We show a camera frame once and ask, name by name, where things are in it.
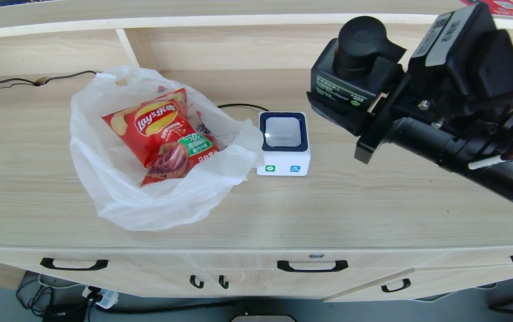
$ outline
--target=lay's logo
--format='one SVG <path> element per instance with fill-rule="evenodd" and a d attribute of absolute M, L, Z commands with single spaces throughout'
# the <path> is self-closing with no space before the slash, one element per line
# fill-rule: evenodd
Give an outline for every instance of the lay's logo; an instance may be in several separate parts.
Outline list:
<path fill-rule="evenodd" d="M 177 106 L 172 102 L 153 102 L 135 114 L 135 127 L 145 135 L 160 132 L 177 117 Z"/>

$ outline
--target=lay's potato chip bag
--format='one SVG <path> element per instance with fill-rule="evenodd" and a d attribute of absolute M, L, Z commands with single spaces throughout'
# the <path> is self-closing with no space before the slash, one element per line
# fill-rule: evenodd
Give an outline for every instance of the lay's potato chip bag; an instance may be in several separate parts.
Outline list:
<path fill-rule="evenodd" d="M 182 178 L 216 153 L 213 138 L 187 120 L 184 88 L 103 117 L 148 169 L 142 186 Z"/>

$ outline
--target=cabinet door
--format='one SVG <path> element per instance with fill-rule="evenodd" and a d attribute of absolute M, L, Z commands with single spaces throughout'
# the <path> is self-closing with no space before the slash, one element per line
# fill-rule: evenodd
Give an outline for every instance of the cabinet door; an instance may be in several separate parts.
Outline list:
<path fill-rule="evenodd" d="M 512 247 L 486 247 L 447 251 L 418 267 L 471 267 L 479 265 L 513 265 Z"/>
<path fill-rule="evenodd" d="M 39 265 L 43 258 L 51 258 L 56 266 L 87 267 L 98 259 L 108 261 L 108 267 L 194 268 L 185 254 L 156 250 L 108 249 L 24 249 L 0 247 L 0 263 L 17 266 Z"/>
<path fill-rule="evenodd" d="M 279 269 L 208 269 L 203 271 L 215 282 L 220 282 L 226 294 L 231 297 L 324 298 L 345 289 L 392 275 L 399 270 L 344 269 L 329 273 L 293 273 Z"/>
<path fill-rule="evenodd" d="M 513 279 L 513 266 L 441 271 L 409 269 L 325 298 L 325 302 L 390 301 L 440 295 Z"/>
<path fill-rule="evenodd" d="M 345 260 L 351 269 L 416 267 L 444 255 L 441 250 L 294 250 L 294 251 L 199 251 L 187 252 L 201 269 L 276 269 L 278 261 L 312 267 Z"/>
<path fill-rule="evenodd" d="M 142 297 L 226 297 L 224 290 L 199 269 L 109 268 L 99 271 L 56 271 L 40 265 L 21 265 L 68 281 Z"/>

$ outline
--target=green label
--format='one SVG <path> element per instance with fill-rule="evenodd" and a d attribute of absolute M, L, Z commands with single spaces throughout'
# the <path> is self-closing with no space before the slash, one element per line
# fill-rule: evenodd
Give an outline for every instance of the green label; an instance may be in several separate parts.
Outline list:
<path fill-rule="evenodd" d="M 189 149 L 189 157 L 199 154 L 213 146 L 207 137 L 201 134 L 193 133 L 178 140 L 179 143 L 185 145 Z"/>
<path fill-rule="evenodd" d="M 342 86 L 338 86 L 324 77 L 316 76 L 316 92 L 324 95 L 332 100 L 340 98 L 341 100 L 350 101 L 353 106 L 360 106 L 367 99 L 358 93 L 350 92 Z"/>

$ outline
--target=screw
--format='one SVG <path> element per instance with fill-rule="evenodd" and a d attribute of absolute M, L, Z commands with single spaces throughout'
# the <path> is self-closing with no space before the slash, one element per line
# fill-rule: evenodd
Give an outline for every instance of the screw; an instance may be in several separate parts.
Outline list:
<path fill-rule="evenodd" d="M 488 127 L 487 127 L 487 133 L 489 134 L 495 134 L 497 133 L 497 127 L 494 126 L 493 124 L 490 124 Z"/>
<path fill-rule="evenodd" d="M 423 100 L 418 104 L 417 107 L 420 108 L 420 110 L 428 110 L 430 106 L 431 103 L 429 101 Z"/>

